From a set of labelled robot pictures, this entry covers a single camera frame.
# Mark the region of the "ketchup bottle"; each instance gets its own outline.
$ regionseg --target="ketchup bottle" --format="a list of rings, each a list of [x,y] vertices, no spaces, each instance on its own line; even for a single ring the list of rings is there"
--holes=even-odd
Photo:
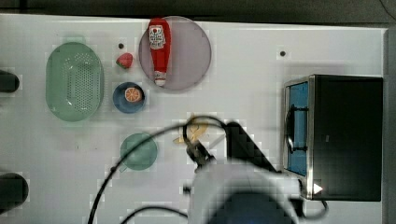
[[[154,18],[148,24],[149,47],[154,63],[155,84],[165,85],[166,70],[171,52],[171,30],[166,20]]]

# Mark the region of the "black microwave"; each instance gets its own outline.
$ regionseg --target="black microwave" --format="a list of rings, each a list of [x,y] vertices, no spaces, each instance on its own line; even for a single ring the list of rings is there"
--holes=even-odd
[[[381,200],[383,79],[312,75],[284,89],[283,171],[309,200]]]

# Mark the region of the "green bowl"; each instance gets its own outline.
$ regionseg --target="green bowl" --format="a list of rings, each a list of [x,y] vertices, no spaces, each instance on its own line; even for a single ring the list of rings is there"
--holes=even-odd
[[[84,44],[66,43],[47,62],[46,101],[59,119],[80,121],[102,103],[104,70],[99,58]]]
[[[123,157],[131,148],[135,147],[147,137],[150,137],[148,133],[135,133],[127,137],[121,145],[120,155]],[[138,147],[129,155],[123,162],[120,170],[124,171],[126,168],[136,171],[146,170],[155,162],[157,154],[157,145],[150,139],[147,143]]]

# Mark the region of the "red strawberry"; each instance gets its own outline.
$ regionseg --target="red strawberry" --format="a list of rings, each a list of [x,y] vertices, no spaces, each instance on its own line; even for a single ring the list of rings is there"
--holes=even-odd
[[[124,53],[117,59],[116,63],[122,68],[126,69],[131,67],[133,60],[134,57],[132,56],[132,54]]]

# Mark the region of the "green plastic basket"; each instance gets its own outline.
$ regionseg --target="green plastic basket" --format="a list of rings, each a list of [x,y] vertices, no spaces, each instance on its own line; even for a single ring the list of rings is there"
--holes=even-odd
[[[59,119],[80,121],[102,103],[104,72],[92,49],[77,42],[55,49],[47,62],[46,101]]]

